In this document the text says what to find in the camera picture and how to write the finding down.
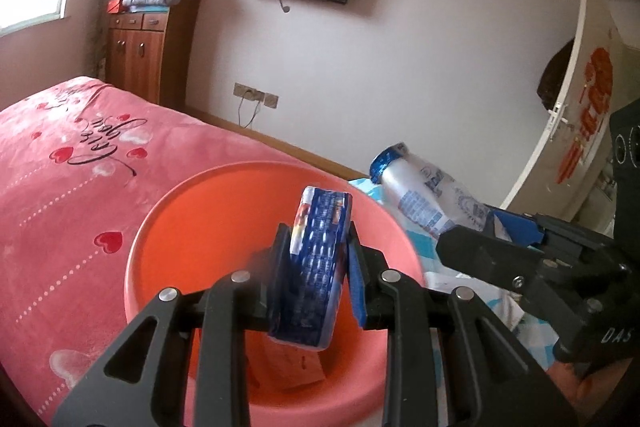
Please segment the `person's right hand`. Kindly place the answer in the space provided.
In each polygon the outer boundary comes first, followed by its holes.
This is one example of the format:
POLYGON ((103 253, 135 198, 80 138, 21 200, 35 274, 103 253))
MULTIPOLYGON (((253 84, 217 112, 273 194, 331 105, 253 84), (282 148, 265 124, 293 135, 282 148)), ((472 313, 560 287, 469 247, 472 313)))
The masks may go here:
POLYGON ((631 364, 632 358, 620 360, 596 373, 578 377, 573 364, 554 362, 547 375, 573 407, 578 425, 588 426, 612 398, 631 364))

